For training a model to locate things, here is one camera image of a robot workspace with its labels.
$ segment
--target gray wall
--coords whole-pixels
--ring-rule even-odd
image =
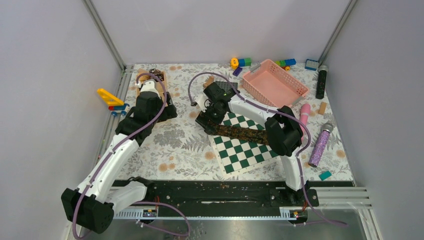
[[[329,53],[327,93],[385,240],[422,239],[424,1],[358,1]]]
[[[93,0],[127,64],[318,59],[349,0]]]
[[[80,0],[1,1],[0,24],[0,239],[58,240],[120,71]]]

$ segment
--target purple glitter microphone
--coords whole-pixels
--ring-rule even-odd
[[[333,129],[333,125],[329,122],[322,126],[322,132],[319,134],[318,140],[316,140],[315,147],[313,148],[312,155],[309,159],[309,166],[316,168],[320,163],[321,156],[324,153],[324,149],[326,148],[326,144],[329,141],[330,134]]]

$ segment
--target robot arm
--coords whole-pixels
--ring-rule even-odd
[[[210,123],[220,124],[227,112],[243,115],[264,126],[269,146],[281,156],[286,185],[294,191],[302,188],[300,170],[295,155],[300,150],[303,132],[297,122],[279,114],[258,109],[242,100],[233,90],[225,92],[216,83],[210,84],[203,92],[205,94],[196,96],[194,100],[202,110],[196,122],[205,129],[206,133],[213,135],[214,127]],[[292,110],[287,106],[276,108],[252,99],[249,100],[269,110],[294,117]]]
[[[167,106],[157,122],[177,117],[177,109],[172,104],[170,95],[167,96]],[[73,220],[77,202],[82,197],[76,223],[100,234],[111,224],[115,213],[145,198],[147,186],[138,181],[132,181],[127,186],[110,194],[109,192],[124,163],[151,134],[155,123],[127,139],[117,149],[115,148],[118,143],[150,122],[158,114],[162,105],[163,101],[155,89],[155,82],[153,80],[145,81],[135,106],[118,124],[115,130],[116,135],[113,136],[97,165],[75,190],[67,188],[62,193],[62,204],[69,221]],[[90,187],[82,196],[87,186]]]

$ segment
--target pink microphone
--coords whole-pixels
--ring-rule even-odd
[[[305,124],[305,126],[306,126],[306,124],[308,123],[308,117],[309,117],[309,113],[311,112],[311,105],[309,105],[309,104],[304,104],[301,108],[300,108],[300,121],[303,123],[303,124]],[[302,136],[302,141],[303,141],[303,139],[304,139],[304,136],[305,136],[305,134],[306,134],[306,132],[305,132],[305,129],[302,127],[302,126],[300,126],[301,128],[302,128],[302,131],[303,131],[303,136]]]

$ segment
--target gray floor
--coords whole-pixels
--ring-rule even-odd
[[[307,226],[287,226],[287,221],[272,220],[192,220],[190,237],[178,238],[146,227],[140,228],[133,220],[114,220],[102,234],[92,233],[87,240],[361,240],[366,239],[359,215],[354,210],[324,210],[326,217],[344,221],[349,227],[328,223]],[[319,218],[309,211],[309,221]],[[187,230],[183,220],[156,220],[152,225],[170,231]]]

